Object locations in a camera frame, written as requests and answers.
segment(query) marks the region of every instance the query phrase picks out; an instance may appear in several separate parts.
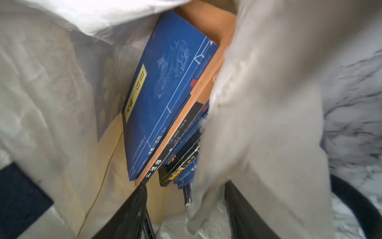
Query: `blue book cover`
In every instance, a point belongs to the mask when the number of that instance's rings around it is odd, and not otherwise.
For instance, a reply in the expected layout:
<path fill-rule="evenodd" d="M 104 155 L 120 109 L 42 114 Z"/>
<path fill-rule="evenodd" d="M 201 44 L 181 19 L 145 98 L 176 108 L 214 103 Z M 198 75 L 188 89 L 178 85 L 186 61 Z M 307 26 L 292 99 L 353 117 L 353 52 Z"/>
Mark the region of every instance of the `blue book cover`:
<path fill-rule="evenodd" d="M 140 175 L 217 49 L 174 11 L 159 17 L 122 111 L 130 180 Z"/>
<path fill-rule="evenodd" d="M 185 146 L 185 144 L 191 139 L 192 136 L 200 129 L 200 121 L 207 116 L 208 102 L 204 105 L 199 114 L 195 117 L 194 121 L 191 123 L 190 127 L 186 130 L 183 136 L 179 139 L 176 146 L 170 152 L 169 156 L 163 161 L 161 167 L 166 167 L 171 159 Z"/>
<path fill-rule="evenodd" d="M 173 182 L 175 184 L 178 184 L 179 181 L 182 181 L 185 177 L 187 177 L 190 173 L 192 173 L 195 169 L 196 169 L 196 166 L 197 166 L 197 160 L 198 160 L 198 156 L 194 159 L 194 161 L 192 161 L 190 163 L 190 165 L 188 165 L 186 167 L 186 169 L 184 169 L 174 180 Z"/>
<path fill-rule="evenodd" d="M 195 171 L 192 171 L 187 177 L 183 178 L 183 180 L 178 181 L 178 189 L 183 189 L 189 183 L 192 183 L 195 177 Z"/>

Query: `navy fabric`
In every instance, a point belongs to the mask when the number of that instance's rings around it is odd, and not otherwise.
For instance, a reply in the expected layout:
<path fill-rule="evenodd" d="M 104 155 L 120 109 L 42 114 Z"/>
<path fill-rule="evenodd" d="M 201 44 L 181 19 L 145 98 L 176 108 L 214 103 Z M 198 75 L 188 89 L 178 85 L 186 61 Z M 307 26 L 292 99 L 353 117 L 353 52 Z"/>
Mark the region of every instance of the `navy fabric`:
<path fill-rule="evenodd" d="M 0 238 L 17 238 L 52 205 L 15 163 L 0 170 Z"/>
<path fill-rule="evenodd" d="M 353 211 L 367 239 L 382 238 L 382 216 L 378 209 L 357 189 L 331 174 L 332 192 Z"/>

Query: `stack of books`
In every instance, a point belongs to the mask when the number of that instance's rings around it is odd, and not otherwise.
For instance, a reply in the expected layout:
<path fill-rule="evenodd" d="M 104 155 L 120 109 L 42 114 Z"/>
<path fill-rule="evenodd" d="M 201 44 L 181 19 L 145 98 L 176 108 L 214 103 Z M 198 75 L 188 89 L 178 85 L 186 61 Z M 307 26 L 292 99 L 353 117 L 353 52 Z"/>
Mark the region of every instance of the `stack of books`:
<path fill-rule="evenodd" d="M 123 108 L 130 180 L 138 178 L 163 136 L 168 134 L 217 49 L 214 41 L 174 11 L 167 11 L 158 19 Z M 170 142 L 171 149 L 194 119 L 202 117 L 203 106 L 190 110 Z M 155 164 L 152 171 L 159 166 L 160 163 Z"/>
<path fill-rule="evenodd" d="M 197 0 L 160 16 L 122 111 L 128 174 L 136 185 L 157 170 L 162 186 L 189 185 L 199 123 L 235 23 L 235 15 Z"/>

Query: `black book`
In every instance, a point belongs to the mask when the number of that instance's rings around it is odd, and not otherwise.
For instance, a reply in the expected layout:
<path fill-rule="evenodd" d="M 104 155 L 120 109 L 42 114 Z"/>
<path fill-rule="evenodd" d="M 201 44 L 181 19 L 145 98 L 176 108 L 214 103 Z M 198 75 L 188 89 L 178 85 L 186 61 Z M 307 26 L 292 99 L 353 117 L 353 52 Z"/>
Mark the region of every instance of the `black book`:
<path fill-rule="evenodd" d="M 166 167 L 160 167 L 159 184 L 167 187 L 199 154 L 199 140 L 201 133 L 197 131 L 185 146 L 171 159 Z"/>

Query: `yellow label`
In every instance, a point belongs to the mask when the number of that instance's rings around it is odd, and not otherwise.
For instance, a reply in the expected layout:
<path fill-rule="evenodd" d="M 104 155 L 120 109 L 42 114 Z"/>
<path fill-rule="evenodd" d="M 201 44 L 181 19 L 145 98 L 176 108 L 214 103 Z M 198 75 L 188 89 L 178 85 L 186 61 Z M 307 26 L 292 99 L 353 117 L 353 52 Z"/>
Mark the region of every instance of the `yellow label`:
<path fill-rule="evenodd" d="M 170 163 L 172 163 L 176 158 L 176 155 L 167 163 L 167 165 L 169 165 Z"/>
<path fill-rule="evenodd" d="M 137 101 L 138 95 L 142 89 L 142 85 L 144 80 L 146 79 L 147 71 L 144 65 L 142 64 L 141 70 L 139 71 L 137 80 L 134 83 L 133 90 L 131 91 L 129 100 L 127 101 L 127 105 L 125 108 L 125 119 L 126 122 L 129 120 L 131 112 L 134 108 L 135 102 Z"/>

